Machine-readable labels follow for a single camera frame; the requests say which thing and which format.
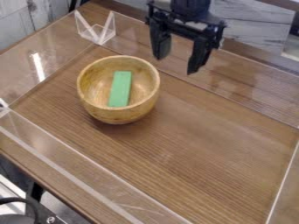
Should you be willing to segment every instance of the wooden table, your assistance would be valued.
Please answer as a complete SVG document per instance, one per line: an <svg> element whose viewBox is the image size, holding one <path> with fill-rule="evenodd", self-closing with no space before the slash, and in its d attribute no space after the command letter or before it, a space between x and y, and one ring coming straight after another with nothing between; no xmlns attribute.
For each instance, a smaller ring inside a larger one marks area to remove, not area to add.
<svg viewBox="0 0 299 224"><path fill-rule="evenodd" d="M108 15L96 3L80 12L99 24ZM94 45L74 34L70 15L2 55L11 76L0 96L14 102L0 120L3 155L95 223L269 223L298 147L298 76L222 50L187 76L190 42L174 38L156 61L147 26L116 14L116 28ZM52 75L23 96L42 81L28 52ZM124 126L95 121L76 93L80 70L115 54L150 60L162 75L154 111ZM15 66L12 57L23 58ZM298 198L282 203L271 223L295 223Z"/></svg>

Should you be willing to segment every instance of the green block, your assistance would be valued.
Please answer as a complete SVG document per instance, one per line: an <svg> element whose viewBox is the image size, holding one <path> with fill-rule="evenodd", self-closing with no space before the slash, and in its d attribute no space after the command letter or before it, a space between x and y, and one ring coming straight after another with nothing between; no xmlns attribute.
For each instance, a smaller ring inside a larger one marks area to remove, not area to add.
<svg viewBox="0 0 299 224"><path fill-rule="evenodd" d="M132 73L115 71L107 105L114 108L126 107L130 100Z"/></svg>

